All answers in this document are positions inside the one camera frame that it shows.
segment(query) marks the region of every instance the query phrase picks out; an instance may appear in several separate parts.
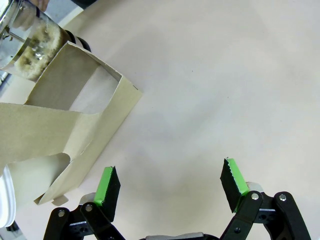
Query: open cardboard box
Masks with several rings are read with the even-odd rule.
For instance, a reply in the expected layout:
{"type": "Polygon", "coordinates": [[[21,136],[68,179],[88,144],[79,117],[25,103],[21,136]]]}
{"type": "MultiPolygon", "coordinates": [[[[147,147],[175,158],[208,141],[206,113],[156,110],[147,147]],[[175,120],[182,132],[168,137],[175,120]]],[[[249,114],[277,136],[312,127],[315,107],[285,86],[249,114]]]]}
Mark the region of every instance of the open cardboard box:
{"type": "MultiPolygon", "coordinates": [[[[119,72],[67,42],[25,104],[0,103],[0,168],[67,155],[66,168],[54,177],[38,203],[62,196],[80,185],[141,95],[119,72]]],[[[34,168],[25,164],[23,174],[35,172],[34,168]]],[[[15,192],[26,191],[14,187],[15,192]]]]}

